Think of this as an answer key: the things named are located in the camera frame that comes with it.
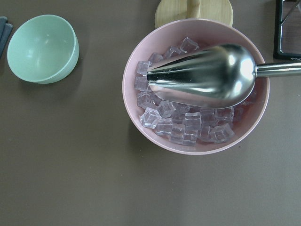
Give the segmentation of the pink bowl of ice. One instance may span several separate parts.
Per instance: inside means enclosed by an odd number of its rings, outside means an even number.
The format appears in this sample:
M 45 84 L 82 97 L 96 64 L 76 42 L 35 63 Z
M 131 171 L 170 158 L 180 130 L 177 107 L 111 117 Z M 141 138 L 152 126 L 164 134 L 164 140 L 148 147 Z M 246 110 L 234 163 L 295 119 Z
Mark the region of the pink bowl of ice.
M 148 34 L 133 50 L 123 74 L 122 92 L 127 113 L 142 135 L 152 143 L 175 153 L 188 155 L 211 154 L 226 150 L 246 138 L 261 120 L 269 99 L 269 79 L 262 78 L 255 83 L 254 103 L 242 106 L 241 118 L 234 122 L 234 135 L 224 143 L 205 142 L 195 139 L 194 143 L 181 145 L 173 143 L 167 136 L 158 136 L 154 130 L 143 127 L 140 116 L 144 109 L 137 106 L 134 89 L 138 61 L 145 60 L 154 52 L 162 53 L 171 45 L 179 45 L 185 37 L 192 38 L 204 46 L 236 43 L 247 48 L 256 63 L 264 63 L 257 47 L 240 31 L 217 21 L 207 19 L 183 19 L 163 25 Z

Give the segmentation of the metal ice scoop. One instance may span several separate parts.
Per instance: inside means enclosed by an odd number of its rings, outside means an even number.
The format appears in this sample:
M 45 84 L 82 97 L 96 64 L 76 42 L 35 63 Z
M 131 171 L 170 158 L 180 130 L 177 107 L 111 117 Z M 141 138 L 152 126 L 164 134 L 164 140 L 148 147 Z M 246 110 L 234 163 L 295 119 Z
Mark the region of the metal ice scoop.
M 243 102 L 258 78 L 299 76 L 299 61 L 257 64 L 237 44 L 222 44 L 160 62 L 147 81 L 161 99 L 181 104 L 227 108 Z

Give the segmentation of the wooden cup stand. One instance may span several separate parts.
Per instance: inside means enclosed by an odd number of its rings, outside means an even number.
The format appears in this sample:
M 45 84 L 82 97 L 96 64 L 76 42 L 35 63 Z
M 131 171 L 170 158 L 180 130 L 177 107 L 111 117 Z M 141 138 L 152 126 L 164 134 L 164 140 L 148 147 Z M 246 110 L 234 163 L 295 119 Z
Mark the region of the wooden cup stand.
M 155 12 L 155 27 L 187 19 L 200 18 L 233 25 L 233 9 L 228 0 L 162 0 Z

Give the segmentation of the green bowl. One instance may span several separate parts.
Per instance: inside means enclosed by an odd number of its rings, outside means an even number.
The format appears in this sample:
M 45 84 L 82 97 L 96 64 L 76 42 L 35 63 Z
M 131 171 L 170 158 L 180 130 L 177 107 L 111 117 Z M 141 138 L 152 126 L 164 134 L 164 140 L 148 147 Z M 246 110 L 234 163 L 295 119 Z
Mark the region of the green bowl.
M 79 58 L 79 42 L 71 24 L 56 15 L 26 21 L 13 34 L 7 49 L 8 65 L 18 78 L 50 84 L 67 77 Z

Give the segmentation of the grey folded cloth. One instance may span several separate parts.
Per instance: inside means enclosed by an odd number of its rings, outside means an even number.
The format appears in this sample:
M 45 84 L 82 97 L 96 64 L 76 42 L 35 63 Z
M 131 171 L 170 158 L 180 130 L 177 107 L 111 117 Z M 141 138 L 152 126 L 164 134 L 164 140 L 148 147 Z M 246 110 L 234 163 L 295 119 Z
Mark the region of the grey folded cloth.
M 8 38 L 13 30 L 13 25 L 8 23 L 6 16 L 0 17 L 0 57 L 2 57 L 4 48 L 8 41 Z

